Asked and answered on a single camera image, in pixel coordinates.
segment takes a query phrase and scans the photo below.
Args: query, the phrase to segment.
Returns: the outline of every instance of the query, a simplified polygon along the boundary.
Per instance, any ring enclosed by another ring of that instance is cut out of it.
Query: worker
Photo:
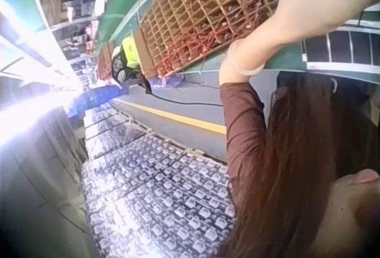
[[[118,86],[132,86],[142,79],[137,49],[131,36],[112,52],[112,78]]]
[[[280,83],[266,127],[249,79],[282,47],[329,33],[378,1],[279,0],[272,17],[231,45],[219,79],[236,223],[217,257],[357,257],[377,230],[375,126],[335,79],[306,73]]]

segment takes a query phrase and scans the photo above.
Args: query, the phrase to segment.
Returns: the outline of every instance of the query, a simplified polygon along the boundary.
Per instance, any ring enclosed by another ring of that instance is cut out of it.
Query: brown long-sleeve shirt
[[[257,92],[249,83],[226,83],[220,87],[227,129],[227,164],[232,183],[233,200],[239,200],[234,186],[239,181],[243,164],[255,163],[263,143],[266,126],[263,108]]]

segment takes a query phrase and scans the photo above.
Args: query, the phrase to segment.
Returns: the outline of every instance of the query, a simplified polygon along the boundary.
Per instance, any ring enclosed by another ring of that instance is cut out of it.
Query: factory floor
[[[263,71],[251,81],[265,104],[265,117],[268,116],[277,74],[275,71]],[[177,89],[156,90],[154,93],[183,103],[221,104],[218,87],[217,72],[188,74]],[[226,129],[222,107],[165,102],[146,95],[140,87],[133,87],[128,96],[119,97],[112,104],[166,137],[200,149],[214,158],[226,160]]]

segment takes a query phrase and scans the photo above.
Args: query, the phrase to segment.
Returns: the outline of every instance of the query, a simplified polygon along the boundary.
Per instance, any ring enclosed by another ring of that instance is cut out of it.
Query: yellow stripe
[[[147,111],[147,112],[150,112],[152,114],[156,114],[156,115],[159,115],[161,117],[165,117],[165,118],[168,118],[168,119],[171,119],[171,120],[174,120],[174,121],[178,121],[178,122],[181,122],[181,123],[184,123],[184,124],[188,124],[188,125],[192,125],[192,126],[195,126],[195,127],[203,128],[203,129],[210,130],[210,131],[213,131],[213,132],[217,132],[217,133],[220,133],[220,134],[225,134],[226,133],[226,127],[223,126],[223,125],[214,124],[214,123],[210,123],[210,122],[207,122],[207,121],[202,121],[202,120],[198,120],[198,119],[194,119],[194,118],[190,118],[190,117],[183,117],[183,116],[178,115],[178,114],[172,114],[170,112],[160,111],[158,109],[149,108],[149,107],[144,106],[144,105],[138,105],[137,103],[127,102],[127,101],[121,100],[121,99],[114,99],[114,100],[117,101],[117,102],[129,105],[129,106],[131,106],[133,108],[138,108],[138,109],[140,109],[142,111]]]

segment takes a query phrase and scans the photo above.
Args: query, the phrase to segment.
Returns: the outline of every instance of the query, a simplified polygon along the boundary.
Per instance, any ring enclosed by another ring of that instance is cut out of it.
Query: black panel
[[[329,36],[332,62],[351,63],[349,33],[347,31],[334,31]]]
[[[380,35],[371,34],[372,40],[372,56],[373,56],[373,64],[375,66],[380,65]]]
[[[308,62],[329,62],[326,35],[306,39]]]
[[[353,44],[354,63],[371,64],[371,46],[369,43],[369,34],[364,32],[351,32]]]

